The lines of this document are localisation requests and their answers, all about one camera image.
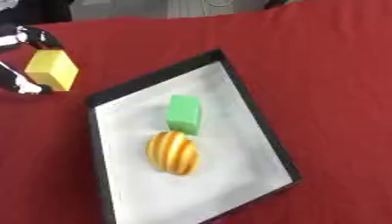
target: yellow cube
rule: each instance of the yellow cube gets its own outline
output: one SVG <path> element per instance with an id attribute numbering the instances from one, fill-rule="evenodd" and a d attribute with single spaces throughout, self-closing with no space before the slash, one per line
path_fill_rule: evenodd
<path id="1" fill-rule="evenodd" d="M 69 91 L 79 69 L 63 50 L 37 50 L 24 71 L 38 84 Z"/>

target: green cube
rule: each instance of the green cube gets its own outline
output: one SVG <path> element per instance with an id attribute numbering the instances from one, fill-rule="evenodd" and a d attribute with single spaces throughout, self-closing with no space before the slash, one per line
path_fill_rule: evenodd
<path id="1" fill-rule="evenodd" d="M 201 106 L 192 95 L 173 95 L 166 111 L 166 122 L 171 130 L 196 136 L 199 133 Z"/>

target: tablecloth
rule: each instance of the tablecloth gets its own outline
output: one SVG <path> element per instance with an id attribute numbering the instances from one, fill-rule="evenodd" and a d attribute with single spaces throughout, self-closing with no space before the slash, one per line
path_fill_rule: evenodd
<path id="1" fill-rule="evenodd" d="M 85 97 L 219 47 L 303 181 L 213 223 L 391 223 L 391 24 L 389 0 L 311 0 L 232 16 L 43 26 L 80 74 L 68 93 L 0 92 L 0 222 L 102 223 Z M 0 58 L 23 68 L 32 54 Z"/>

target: striped ball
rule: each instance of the striped ball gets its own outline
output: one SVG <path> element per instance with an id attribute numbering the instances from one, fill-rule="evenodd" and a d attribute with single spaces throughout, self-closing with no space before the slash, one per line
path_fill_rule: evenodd
<path id="1" fill-rule="evenodd" d="M 177 175 L 192 173 L 199 163 L 193 141 L 179 131 L 162 132 L 147 144 L 147 158 L 158 169 Z"/>

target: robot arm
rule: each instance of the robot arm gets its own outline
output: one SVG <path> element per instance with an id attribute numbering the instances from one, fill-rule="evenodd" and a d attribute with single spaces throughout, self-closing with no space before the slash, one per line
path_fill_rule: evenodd
<path id="1" fill-rule="evenodd" d="M 37 49 L 59 48 L 62 44 L 48 31 L 36 27 L 5 24 L 0 26 L 0 53 L 19 47 L 21 43 Z M 0 61 L 0 88 L 20 94 L 49 94 L 52 89 L 47 85 L 37 85 L 28 81 L 21 73 Z"/>

